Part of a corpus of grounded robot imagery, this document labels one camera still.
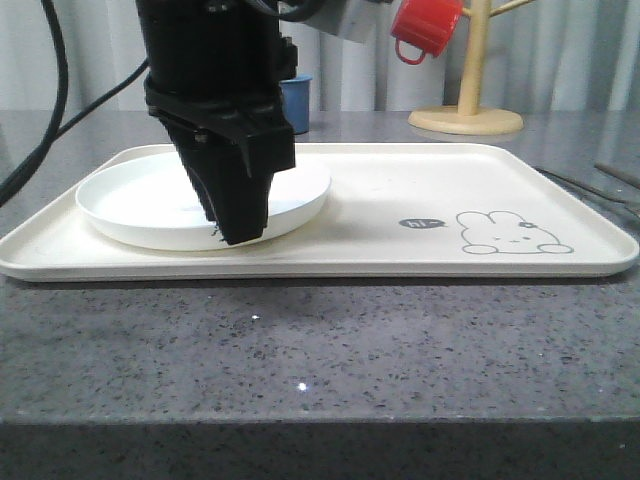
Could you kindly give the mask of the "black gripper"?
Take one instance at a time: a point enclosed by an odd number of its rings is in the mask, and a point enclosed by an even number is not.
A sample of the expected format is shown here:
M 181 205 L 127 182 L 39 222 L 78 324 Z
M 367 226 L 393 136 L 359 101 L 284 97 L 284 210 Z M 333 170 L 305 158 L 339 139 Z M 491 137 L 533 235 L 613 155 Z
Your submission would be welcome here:
M 269 182 L 295 164 L 280 83 L 298 52 L 244 1 L 139 1 L 147 105 L 167 131 L 219 242 L 260 238 Z

